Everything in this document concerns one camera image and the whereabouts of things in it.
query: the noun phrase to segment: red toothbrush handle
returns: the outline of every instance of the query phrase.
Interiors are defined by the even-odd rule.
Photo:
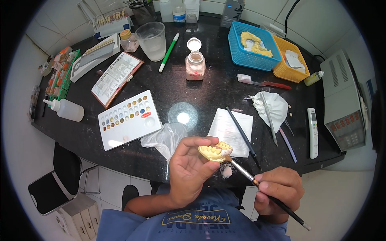
[[[274,86],[274,87],[278,87],[278,88],[282,88],[282,89],[292,89],[290,86],[285,85],[285,84],[279,84],[279,83],[273,83],[273,82],[267,82],[267,81],[260,83],[260,85],[261,86]]]

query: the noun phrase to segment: glass of water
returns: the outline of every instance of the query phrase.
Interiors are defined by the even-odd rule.
[[[165,25],[163,23],[150,22],[144,24],[135,33],[139,45],[151,61],[163,60],[166,53]]]

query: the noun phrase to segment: white squeeze bottle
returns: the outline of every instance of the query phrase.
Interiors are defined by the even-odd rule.
[[[315,73],[311,74],[310,76],[308,76],[307,78],[305,78],[304,83],[307,86],[310,86],[311,84],[320,80],[323,77],[323,75],[324,75],[324,71],[315,72]]]
[[[56,99],[53,101],[44,99],[43,102],[51,105],[51,110],[56,111],[61,118],[79,122],[83,119],[83,115],[85,114],[85,110],[82,106],[66,99],[61,99],[60,101]]]
[[[159,8],[161,11],[162,22],[164,23],[172,23],[173,22],[173,7],[171,4],[171,0],[160,0]]]

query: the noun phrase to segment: blue plastic basket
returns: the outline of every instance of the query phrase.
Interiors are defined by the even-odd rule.
[[[263,41],[265,48],[271,50],[273,56],[268,57],[262,54],[244,50],[243,45],[241,45],[240,35],[245,31],[248,31],[259,37],[261,41]],[[275,41],[273,40],[270,33],[264,29],[254,27],[249,24],[233,22],[228,34],[228,40],[232,61],[237,65],[264,71],[271,71],[272,68],[281,61],[281,56]]]

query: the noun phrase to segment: green marker pen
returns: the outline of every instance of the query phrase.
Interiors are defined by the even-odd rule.
[[[166,53],[164,60],[162,60],[162,64],[161,64],[161,66],[159,67],[159,71],[158,71],[158,72],[161,73],[162,70],[164,69],[165,64],[166,64],[166,61],[168,60],[168,57],[169,57],[169,55],[170,55],[170,52],[171,52],[171,50],[173,49],[175,43],[177,42],[178,37],[179,37],[179,34],[176,34],[176,36],[174,36],[173,41],[171,42],[170,47],[169,47],[169,49],[168,49],[168,52]]]

